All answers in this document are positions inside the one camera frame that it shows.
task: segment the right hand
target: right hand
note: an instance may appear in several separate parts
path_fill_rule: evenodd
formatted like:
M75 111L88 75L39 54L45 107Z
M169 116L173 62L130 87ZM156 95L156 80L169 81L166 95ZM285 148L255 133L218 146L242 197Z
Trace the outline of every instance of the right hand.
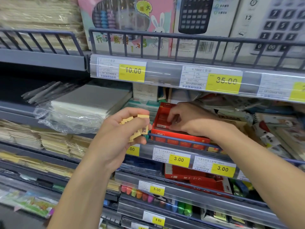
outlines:
M228 124L212 113L189 102L179 102L173 107L167 121L172 122L176 115L179 115L178 121L173 123L169 129L184 131L193 136L212 138L221 129L222 124Z

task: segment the white box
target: white box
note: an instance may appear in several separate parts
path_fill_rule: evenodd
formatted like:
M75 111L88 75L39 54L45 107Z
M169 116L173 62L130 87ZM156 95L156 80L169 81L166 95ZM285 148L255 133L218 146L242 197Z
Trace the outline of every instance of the white box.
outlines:
M133 97L142 100L157 101L158 86L133 83Z
M305 0L241 0L230 37L261 38L287 42L305 41ZM243 44L237 62L253 64L262 44ZM233 61L239 43L228 43L224 61ZM259 65L275 66L284 53L282 45L267 44ZM299 68L304 47L292 47L283 67Z
M182 0L177 0L174 33L180 33L179 20L182 17L180 14L181 2ZM207 31L204 34L199 35L228 37L238 7L238 3L239 0L213 0L212 12L208 22ZM180 39L178 56L193 57L196 48L196 42L196 40ZM176 45L177 39L173 39L171 56L175 56L176 54ZM212 59L216 50L216 46L217 42L200 41L196 57ZM222 58L225 46L225 42L220 44L216 57L217 60Z

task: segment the left hand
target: left hand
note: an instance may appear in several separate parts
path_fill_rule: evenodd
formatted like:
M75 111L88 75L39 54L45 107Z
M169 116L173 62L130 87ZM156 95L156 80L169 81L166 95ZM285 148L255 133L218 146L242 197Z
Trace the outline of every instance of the left hand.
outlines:
M143 136L135 138L133 142L128 142L129 138L147 125L149 130L152 129L149 118L136 117L123 125L119 124L123 119L138 114L149 115L149 111L141 108L124 108L105 119L81 163L87 162L90 166L104 167L109 175L118 169L130 146L146 144L146 138Z

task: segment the barcode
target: barcode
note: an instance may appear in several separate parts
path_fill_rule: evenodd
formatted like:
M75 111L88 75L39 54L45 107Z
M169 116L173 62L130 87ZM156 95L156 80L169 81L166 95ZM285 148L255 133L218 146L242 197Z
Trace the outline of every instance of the barcode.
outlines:
M213 51L214 47L214 42L209 42L209 41L200 41L199 42L199 47L198 47L198 52L203 52L206 54L211 54Z

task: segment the cartoon rabbit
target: cartoon rabbit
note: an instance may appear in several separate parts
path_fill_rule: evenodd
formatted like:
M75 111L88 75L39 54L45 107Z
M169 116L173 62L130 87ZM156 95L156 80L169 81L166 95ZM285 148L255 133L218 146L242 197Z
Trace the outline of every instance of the cartoon rabbit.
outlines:
M151 16L152 19L152 24L154 25L155 29L154 32L158 32L158 33L165 33L165 30L163 28L164 25L164 20L165 20L165 16L164 13L160 14L160 26L158 25L158 21L156 19L156 17L154 15ZM155 39L155 42L152 44L152 46L155 48L158 48L158 37L153 37ZM161 38L161 44L160 44L160 48L163 49L163 38Z

